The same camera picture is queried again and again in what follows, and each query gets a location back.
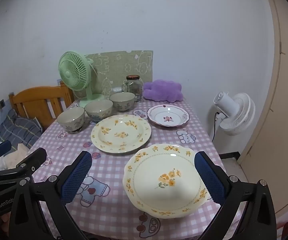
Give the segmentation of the wooden bed headboard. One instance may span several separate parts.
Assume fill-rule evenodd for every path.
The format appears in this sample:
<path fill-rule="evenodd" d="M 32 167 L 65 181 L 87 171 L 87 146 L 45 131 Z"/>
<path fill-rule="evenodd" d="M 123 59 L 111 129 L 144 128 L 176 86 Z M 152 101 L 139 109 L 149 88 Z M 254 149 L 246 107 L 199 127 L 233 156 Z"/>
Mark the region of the wooden bed headboard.
<path fill-rule="evenodd" d="M 74 102 L 74 96 L 62 81 L 58 86 L 39 86 L 25 89 L 17 94 L 10 93 L 11 107 L 23 118 L 37 118 L 43 129 L 47 129 Z"/>

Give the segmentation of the white red-rimmed plate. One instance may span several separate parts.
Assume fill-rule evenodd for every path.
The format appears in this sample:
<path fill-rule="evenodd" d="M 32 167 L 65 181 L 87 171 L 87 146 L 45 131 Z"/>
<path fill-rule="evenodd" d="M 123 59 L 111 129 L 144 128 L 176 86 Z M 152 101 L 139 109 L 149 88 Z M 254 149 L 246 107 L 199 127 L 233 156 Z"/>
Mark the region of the white red-rimmed plate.
<path fill-rule="evenodd" d="M 190 115 L 175 105 L 156 105 L 148 109 L 148 119 L 163 127 L 180 127 L 188 123 Z"/>

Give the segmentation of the glass jar black lid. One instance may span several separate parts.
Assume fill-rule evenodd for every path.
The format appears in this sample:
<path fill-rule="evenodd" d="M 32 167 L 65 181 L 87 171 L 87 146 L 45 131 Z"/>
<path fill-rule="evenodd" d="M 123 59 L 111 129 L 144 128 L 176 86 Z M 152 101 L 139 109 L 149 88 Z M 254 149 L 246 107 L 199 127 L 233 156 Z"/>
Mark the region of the glass jar black lid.
<path fill-rule="evenodd" d="M 122 91 L 134 94 L 135 101 L 140 102 L 143 89 L 139 75 L 128 75 L 122 84 Z"/>

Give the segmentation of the grey plaid pillow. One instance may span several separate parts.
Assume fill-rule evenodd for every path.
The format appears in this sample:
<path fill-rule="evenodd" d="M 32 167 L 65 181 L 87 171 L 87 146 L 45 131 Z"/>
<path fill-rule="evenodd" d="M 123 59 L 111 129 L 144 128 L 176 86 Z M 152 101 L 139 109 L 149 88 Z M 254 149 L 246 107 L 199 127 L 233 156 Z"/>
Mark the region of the grey plaid pillow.
<path fill-rule="evenodd" d="M 20 117 L 11 109 L 0 124 L 0 142 L 9 141 L 11 152 L 17 150 L 18 144 L 23 144 L 30 149 L 41 137 L 43 129 L 36 119 Z"/>

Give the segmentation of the white standing fan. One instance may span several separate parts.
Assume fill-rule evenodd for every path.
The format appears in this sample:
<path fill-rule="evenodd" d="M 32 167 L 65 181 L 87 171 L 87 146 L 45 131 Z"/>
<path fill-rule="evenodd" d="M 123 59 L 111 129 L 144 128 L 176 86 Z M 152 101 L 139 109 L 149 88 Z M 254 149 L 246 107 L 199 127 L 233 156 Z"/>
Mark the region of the white standing fan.
<path fill-rule="evenodd" d="M 215 96 L 213 103 L 218 111 L 210 134 L 212 141 L 219 128 L 227 135 L 235 136 L 246 130 L 254 119 L 256 106 L 247 93 L 238 93 L 231 97 L 221 91 Z"/>

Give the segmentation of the round yellow flower plate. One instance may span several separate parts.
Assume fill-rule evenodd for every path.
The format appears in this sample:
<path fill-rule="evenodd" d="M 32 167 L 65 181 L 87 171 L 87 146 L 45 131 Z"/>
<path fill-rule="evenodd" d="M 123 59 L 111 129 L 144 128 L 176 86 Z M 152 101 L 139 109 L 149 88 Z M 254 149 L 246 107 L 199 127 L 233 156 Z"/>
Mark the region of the round yellow flower plate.
<path fill-rule="evenodd" d="M 105 153 L 123 154 L 142 147 L 151 137 L 150 124 L 136 115 L 114 115 L 101 120 L 91 131 L 91 142 Z"/>

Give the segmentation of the grey floral bowl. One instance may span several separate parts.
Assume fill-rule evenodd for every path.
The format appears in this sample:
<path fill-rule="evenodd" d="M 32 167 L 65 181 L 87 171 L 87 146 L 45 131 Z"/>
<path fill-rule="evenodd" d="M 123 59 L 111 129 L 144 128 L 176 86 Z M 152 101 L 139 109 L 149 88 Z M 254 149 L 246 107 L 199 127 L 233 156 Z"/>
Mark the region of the grey floral bowl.
<path fill-rule="evenodd" d="M 83 107 L 66 109 L 57 117 L 56 121 L 66 132 L 79 131 L 84 125 L 85 110 Z"/>
<path fill-rule="evenodd" d="M 135 102 L 135 94 L 130 92 L 120 92 L 112 94 L 109 99 L 113 102 L 113 106 L 120 112 L 131 109 Z"/>
<path fill-rule="evenodd" d="M 111 116 L 112 107 L 113 102 L 111 100 L 103 99 L 89 102 L 84 109 L 93 122 L 100 122 Z"/>

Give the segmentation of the green patterned wall mat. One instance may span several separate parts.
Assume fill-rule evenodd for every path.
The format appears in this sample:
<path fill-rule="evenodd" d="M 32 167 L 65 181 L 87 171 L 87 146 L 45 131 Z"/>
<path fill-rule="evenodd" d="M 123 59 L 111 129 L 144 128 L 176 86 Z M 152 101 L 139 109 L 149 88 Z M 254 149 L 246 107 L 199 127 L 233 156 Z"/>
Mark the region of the green patterned wall mat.
<path fill-rule="evenodd" d="M 128 75 L 138 75 L 141 83 L 153 80 L 153 51 L 132 50 L 88 54 L 96 70 L 92 73 L 92 92 L 110 96 Z"/>

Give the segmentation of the white plastic bag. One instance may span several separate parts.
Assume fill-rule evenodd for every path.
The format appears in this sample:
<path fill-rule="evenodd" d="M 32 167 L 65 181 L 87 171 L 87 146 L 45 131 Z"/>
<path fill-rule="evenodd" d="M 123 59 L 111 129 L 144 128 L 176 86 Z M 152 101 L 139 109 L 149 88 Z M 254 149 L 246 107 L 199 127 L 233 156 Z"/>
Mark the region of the white plastic bag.
<path fill-rule="evenodd" d="M 7 165 L 3 156 L 0 157 L 0 171 L 7 170 Z"/>

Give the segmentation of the green desk fan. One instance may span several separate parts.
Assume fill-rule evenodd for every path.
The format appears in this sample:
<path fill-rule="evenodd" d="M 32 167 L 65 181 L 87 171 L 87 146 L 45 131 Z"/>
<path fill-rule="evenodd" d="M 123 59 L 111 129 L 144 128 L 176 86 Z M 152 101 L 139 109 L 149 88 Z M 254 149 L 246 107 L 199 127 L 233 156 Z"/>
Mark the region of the green desk fan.
<path fill-rule="evenodd" d="M 104 95 L 94 94 L 92 91 L 92 74 L 97 75 L 92 59 L 87 59 L 75 51 L 67 51 L 60 57 L 58 70 L 62 81 L 69 89 L 86 93 L 84 98 L 79 99 L 80 107 L 104 99 Z"/>

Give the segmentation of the scalloped yellow flower plate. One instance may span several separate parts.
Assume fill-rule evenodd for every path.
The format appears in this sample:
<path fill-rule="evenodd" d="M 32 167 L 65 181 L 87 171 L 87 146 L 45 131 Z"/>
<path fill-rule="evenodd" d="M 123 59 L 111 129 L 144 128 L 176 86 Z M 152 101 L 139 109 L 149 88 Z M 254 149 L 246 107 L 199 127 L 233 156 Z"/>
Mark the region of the scalloped yellow flower plate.
<path fill-rule="evenodd" d="M 195 154 L 180 145 L 154 144 L 132 156 L 123 187 L 134 207 L 161 219 L 196 212 L 211 197 L 195 168 Z"/>

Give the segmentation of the purple plush toy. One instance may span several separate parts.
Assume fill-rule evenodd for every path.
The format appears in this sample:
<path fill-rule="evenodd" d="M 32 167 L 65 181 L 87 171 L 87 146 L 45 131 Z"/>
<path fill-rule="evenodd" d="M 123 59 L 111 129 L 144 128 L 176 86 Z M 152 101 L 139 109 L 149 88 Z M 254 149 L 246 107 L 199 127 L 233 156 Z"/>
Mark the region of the purple plush toy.
<path fill-rule="evenodd" d="M 143 97 L 156 102 L 183 101 L 182 86 L 174 81 L 155 80 L 143 85 Z"/>

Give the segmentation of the beige door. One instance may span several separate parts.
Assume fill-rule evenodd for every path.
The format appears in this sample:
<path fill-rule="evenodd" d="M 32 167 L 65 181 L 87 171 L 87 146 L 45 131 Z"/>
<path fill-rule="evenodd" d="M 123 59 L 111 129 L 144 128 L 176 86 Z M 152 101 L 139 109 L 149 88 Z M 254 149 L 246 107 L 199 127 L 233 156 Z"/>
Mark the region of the beige door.
<path fill-rule="evenodd" d="M 277 217 L 288 212 L 288 2 L 268 0 L 274 26 L 274 64 L 268 95 L 239 158 L 250 182 L 264 179 Z"/>

